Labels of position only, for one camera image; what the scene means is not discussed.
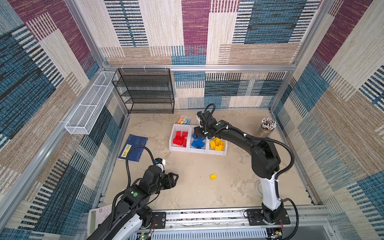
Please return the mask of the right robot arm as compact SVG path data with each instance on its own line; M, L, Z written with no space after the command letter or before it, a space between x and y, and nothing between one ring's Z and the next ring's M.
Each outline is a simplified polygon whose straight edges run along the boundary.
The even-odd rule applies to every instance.
M290 198L282 199L279 193L279 176L290 170L295 163L293 151L284 143L270 139L260 138L249 135L240 129L232 126L230 123L213 117L216 109L215 104L209 104L204 111L197 112L199 126L194 128L194 134L198 137L208 139L219 138L233 143L243 149L251 156L251 166L253 172L260 178L263 190L263 203L260 215L263 217L265 225L279 224L283 229L286 209L284 202L290 202L295 211L295 227L287 236L281 230L269 239L290 240L299 228L298 208ZM287 167L280 170L281 158L278 154L275 144L285 148L290 155L290 163Z

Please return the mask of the long yellow lego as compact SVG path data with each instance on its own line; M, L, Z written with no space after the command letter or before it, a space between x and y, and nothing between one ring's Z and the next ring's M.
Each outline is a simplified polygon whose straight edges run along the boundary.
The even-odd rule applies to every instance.
M220 142L221 142L221 139L219 139L219 138L214 138L214 142L215 142L216 146L219 146L219 145L220 145Z

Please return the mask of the tall red lego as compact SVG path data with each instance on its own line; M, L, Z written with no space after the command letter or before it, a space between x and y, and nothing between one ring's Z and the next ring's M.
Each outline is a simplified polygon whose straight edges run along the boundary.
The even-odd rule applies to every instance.
M184 141L185 141L185 137L183 136L176 136L173 140L173 143L175 145L178 145L178 146L182 146L184 144Z

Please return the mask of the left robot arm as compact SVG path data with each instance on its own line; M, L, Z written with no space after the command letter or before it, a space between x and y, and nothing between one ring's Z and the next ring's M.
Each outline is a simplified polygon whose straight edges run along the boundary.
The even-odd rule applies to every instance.
M146 150L152 164L142 178L131 181L129 156L136 150ZM110 215L88 237L89 240L151 240L155 229L162 228L166 219L160 216L157 221L153 210L149 207L152 195L159 196L162 190L176 186L179 175L165 172L165 160L155 159L152 152L145 146L136 146L126 156L128 175L127 188L119 192L113 199Z

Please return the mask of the long red lego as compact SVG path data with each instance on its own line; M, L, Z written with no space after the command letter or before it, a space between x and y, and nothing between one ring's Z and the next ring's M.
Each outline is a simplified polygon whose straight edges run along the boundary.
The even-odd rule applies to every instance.
M173 144L177 146L183 146L183 141L184 140L174 139Z

